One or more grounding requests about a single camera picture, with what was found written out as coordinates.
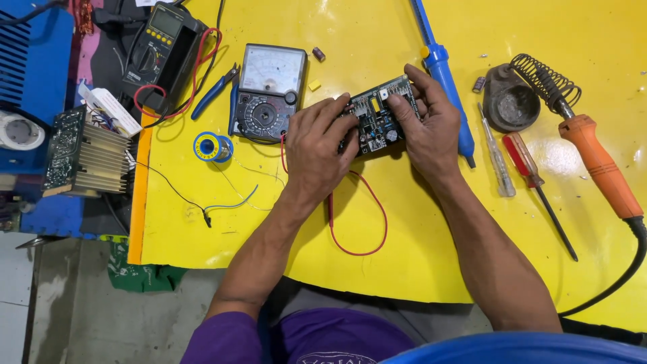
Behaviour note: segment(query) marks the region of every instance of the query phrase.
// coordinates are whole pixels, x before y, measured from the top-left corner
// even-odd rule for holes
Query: green cloth
[[[128,264],[128,243],[110,243],[108,277],[113,287],[128,292],[174,291],[186,268]]]

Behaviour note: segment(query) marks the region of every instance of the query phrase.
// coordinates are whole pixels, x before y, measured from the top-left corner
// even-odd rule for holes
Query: circuit board
[[[64,111],[54,119],[54,133],[47,150],[43,191],[72,189],[79,164],[86,113],[87,108],[81,105]]]
[[[360,137],[358,157],[404,139],[400,124],[386,104],[386,99],[393,93],[402,95],[411,104],[418,119],[420,118],[406,74],[351,97],[346,110],[360,120],[357,126]]]

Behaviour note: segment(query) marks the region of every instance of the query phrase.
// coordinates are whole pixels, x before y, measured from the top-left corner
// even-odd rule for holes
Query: man's right hand
[[[407,64],[404,72],[413,82],[411,89],[422,122],[404,97],[386,99],[406,136],[411,163],[431,183],[460,175],[458,132],[461,114],[447,99],[441,85],[420,69]]]

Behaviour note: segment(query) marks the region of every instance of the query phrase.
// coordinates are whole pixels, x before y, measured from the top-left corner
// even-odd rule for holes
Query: yellow button
[[[429,57],[429,47],[424,46],[423,48],[421,48],[421,49],[420,49],[420,55],[421,55],[423,58],[427,58],[427,57]]]

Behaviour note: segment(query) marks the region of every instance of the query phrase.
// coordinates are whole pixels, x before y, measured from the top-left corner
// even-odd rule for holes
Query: yellow table
[[[546,107],[522,135],[580,262],[569,258],[540,200],[525,188],[509,160],[517,196],[499,197],[476,107],[481,96],[471,88],[490,67],[521,52],[570,77],[584,90],[575,111],[597,120],[598,138],[647,207],[647,188],[642,187],[647,170],[643,157],[647,91],[640,91],[647,86],[647,76],[641,76],[641,71],[647,71],[643,24],[647,2],[591,5],[552,0],[496,6],[482,0],[428,0],[424,4],[435,37],[450,53],[450,66],[476,140],[477,168],[470,170],[461,158],[463,175],[542,275],[558,310],[588,300],[628,267],[636,250],[633,235],[587,177],[575,147],[559,137],[561,118]],[[217,1],[191,0],[187,6],[207,25],[215,26]],[[323,86],[313,93],[305,91],[305,106],[390,80],[402,74],[406,62],[421,64],[422,40],[408,0],[228,1],[221,29],[224,39],[207,88],[234,62],[242,62],[246,43],[308,52],[315,46],[321,48],[327,59],[319,63],[309,57],[307,82],[319,79]],[[241,201],[222,173],[192,152],[198,133],[226,135],[229,90],[199,120],[192,121],[189,112],[142,134],[139,160],[161,171],[185,197],[202,206]],[[287,180],[278,146],[250,144],[237,137],[233,141],[234,155],[242,165]],[[224,168],[244,196],[259,185],[250,202],[261,209],[271,208],[281,192],[282,184],[274,177],[245,170],[235,161]],[[366,177],[384,204],[389,216],[386,244],[371,256],[341,252],[320,206],[301,229],[285,274],[340,291],[422,302],[471,302],[447,224],[426,185],[414,179],[407,155],[393,152],[356,162],[352,168]],[[214,226],[209,229],[199,209],[175,195],[156,173],[138,166],[137,185],[129,257],[135,263],[226,267],[267,214],[248,205],[213,210]],[[354,251],[374,248],[382,236],[383,220],[366,188],[350,176],[335,190],[335,201],[339,241]],[[643,267],[619,292],[572,318],[647,331],[646,299],[647,267]]]

